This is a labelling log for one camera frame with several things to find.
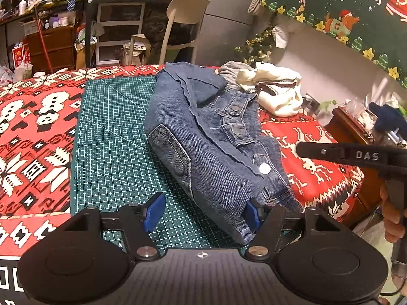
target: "beige chair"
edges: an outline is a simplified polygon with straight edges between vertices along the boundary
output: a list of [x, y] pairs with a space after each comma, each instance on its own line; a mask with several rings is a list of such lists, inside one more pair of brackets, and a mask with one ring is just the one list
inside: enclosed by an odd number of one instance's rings
[[[165, 54], [167, 50], [180, 50], [186, 47], [193, 47], [193, 54], [191, 63], [195, 64], [195, 59], [197, 56], [197, 40], [201, 28], [201, 22], [204, 17], [204, 12], [209, 4], [209, 0], [172, 0], [167, 8], [168, 24], [164, 34], [164, 41], [161, 47], [161, 54], [159, 56], [159, 63], [164, 64]], [[170, 32], [172, 24], [182, 23], [182, 24], [198, 24], [198, 31], [195, 40], [192, 40], [186, 44], [178, 44], [176, 46], [168, 45], [168, 38], [170, 37]], [[130, 42], [130, 52], [129, 52], [129, 62], [128, 65], [132, 64], [133, 59], [133, 49], [134, 41], [143, 38], [143, 34], [133, 34], [132, 40]]]

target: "chair backrest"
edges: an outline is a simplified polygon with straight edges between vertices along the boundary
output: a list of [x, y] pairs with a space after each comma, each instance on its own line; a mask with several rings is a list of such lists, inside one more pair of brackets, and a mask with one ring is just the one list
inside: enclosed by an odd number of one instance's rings
[[198, 24], [202, 20], [209, 0], [172, 0], [167, 8], [167, 17], [175, 12], [174, 22], [182, 24]]

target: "santa claus illustration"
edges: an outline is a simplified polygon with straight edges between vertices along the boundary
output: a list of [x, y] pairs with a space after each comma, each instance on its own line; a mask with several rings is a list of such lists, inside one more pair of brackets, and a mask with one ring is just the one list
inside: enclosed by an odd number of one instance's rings
[[392, 16], [397, 14], [402, 22], [407, 22], [407, 0], [389, 0], [386, 9]]

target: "denim jacket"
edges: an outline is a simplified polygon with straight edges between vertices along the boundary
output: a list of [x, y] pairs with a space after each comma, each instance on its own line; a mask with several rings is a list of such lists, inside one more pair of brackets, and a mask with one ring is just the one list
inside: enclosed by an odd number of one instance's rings
[[213, 69], [167, 63], [157, 74], [144, 130], [187, 195], [236, 242], [254, 237], [242, 218], [250, 199], [302, 212], [277, 140], [261, 136], [257, 94], [226, 87]]

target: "red patterned tablecloth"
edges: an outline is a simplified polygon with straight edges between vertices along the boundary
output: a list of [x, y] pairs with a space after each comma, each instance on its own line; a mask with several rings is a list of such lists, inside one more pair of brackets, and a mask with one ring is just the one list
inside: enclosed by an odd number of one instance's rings
[[[0, 260], [17, 260], [70, 217], [72, 147], [86, 81], [153, 75], [162, 68], [67, 71], [0, 89]], [[295, 153], [300, 140], [334, 142], [321, 125], [304, 113], [275, 118], [259, 111], [259, 117], [264, 135], [274, 136], [282, 147], [284, 168], [300, 202], [320, 205], [336, 218], [349, 211], [363, 178], [360, 170], [301, 159]], [[7, 283], [0, 279], [3, 291], [22, 292], [16, 279]]]

